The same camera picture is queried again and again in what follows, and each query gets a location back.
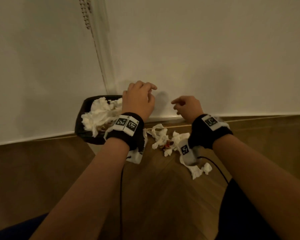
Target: dark pants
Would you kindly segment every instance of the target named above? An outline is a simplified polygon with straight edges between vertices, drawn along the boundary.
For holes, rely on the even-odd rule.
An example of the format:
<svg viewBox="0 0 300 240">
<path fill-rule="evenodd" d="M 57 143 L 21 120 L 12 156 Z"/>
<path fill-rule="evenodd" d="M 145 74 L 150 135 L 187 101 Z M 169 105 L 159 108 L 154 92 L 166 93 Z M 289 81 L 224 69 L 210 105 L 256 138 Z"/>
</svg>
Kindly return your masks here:
<svg viewBox="0 0 300 240">
<path fill-rule="evenodd" d="M 0 240 L 26 240 L 31 237 L 47 214 L 0 231 Z M 223 239 L 280 239 L 233 179 L 225 191 L 219 213 L 219 232 Z"/>
</svg>

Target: floor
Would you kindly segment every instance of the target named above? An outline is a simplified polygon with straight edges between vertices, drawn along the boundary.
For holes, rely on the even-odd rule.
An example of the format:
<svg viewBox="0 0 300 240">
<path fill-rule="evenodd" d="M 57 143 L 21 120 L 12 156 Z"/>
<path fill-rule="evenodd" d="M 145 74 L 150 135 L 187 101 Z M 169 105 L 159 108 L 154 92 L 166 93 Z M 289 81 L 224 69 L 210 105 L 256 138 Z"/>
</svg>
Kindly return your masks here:
<svg viewBox="0 0 300 240">
<path fill-rule="evenodd" d="M 300 116 L 229 124 L 240 140 L 300 179 Z M 171 128 L 168 133 L 190 129 Z M 126 162 L 124 167 L 124 239 L 214 239 L 224 178 L 213 167 L 209 175 L 192 180 L 178 153 L 164 157 L 151 148 L 154 140 L 148 138 L 141 163 Z M 231 178 L 211 150 L 201 153 Z M 0 229 L 51 210 L 93 157 L 78 137 L 0 146 Z M 99 239 L 118 236 L 119 188 Z"/>
</svg>

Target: black wristband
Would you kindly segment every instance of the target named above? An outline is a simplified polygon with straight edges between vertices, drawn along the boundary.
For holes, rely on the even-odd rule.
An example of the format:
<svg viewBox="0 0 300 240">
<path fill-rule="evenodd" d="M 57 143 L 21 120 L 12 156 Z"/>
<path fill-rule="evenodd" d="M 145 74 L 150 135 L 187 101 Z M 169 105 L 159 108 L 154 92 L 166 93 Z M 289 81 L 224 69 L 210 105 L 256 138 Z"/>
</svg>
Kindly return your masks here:
<svg viewBox="0 0 300 240">
<path fill-rule="evenodd" d="M 111 127 L 107 129 L 104 138 L 119 138 L 129 145 L 130 151 L 138 148 L 139 152 L 143 152 L 145 145 L 143 136 L 144 125 L 142 118 L 136 113 L 123 113 L 113 122 Z"/>
<path fill-rule="evenodd" d="M 227 134 L 233 135 L 227 123 L 220 122 L 209 114 L 202 114 L 192 123 L 189 147 L 203 146 L 212 149 L 214 141 Z"/>
</svg>

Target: person's left arm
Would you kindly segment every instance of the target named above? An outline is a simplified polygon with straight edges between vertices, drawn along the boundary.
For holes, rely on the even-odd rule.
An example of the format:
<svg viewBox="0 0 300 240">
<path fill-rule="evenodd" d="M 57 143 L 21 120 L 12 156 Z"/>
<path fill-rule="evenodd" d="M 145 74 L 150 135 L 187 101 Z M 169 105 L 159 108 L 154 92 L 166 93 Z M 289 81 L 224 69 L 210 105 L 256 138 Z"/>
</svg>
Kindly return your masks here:
<svg viewBox="0 0 300 240">
<path fill-rule="evenodd" d="M 145 122 L 154 109 L 151 83 L 131 83 L 122 97 L 122 113 L 138 114 Z M 107 216 L 120 173 L 129 152 L 121 139 L 111 137 L 97 153 L 31 239 L 96 239 Z"/>
</svg>

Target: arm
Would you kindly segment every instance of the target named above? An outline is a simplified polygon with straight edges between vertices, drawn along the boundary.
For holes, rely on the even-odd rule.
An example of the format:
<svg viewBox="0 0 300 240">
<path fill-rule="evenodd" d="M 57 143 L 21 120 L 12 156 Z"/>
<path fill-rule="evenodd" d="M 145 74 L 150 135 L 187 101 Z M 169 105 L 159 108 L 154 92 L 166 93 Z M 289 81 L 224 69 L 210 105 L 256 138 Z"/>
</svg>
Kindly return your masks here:
<svg viewBox="0 0 300 240">
<path fill-rule="evenodd" d="M 123 93 L 122 113 L 136 113 L 146 121 L 155 105 L 152 89 L 157 88 L 151 83 L 131 83 Z M 31 239 L 96 239 L 128 152 L 129 146 L 123 140 L 109 138 Z"/>
<path fill-rule="evenodd" d="M 193 96 L 171 102 L 189 123 L 203 114 Z M 300 180 L 233 135 L 212 144 L 213 151 L 240 188 L 282 239 L 300 239 Z"/>
</svg>

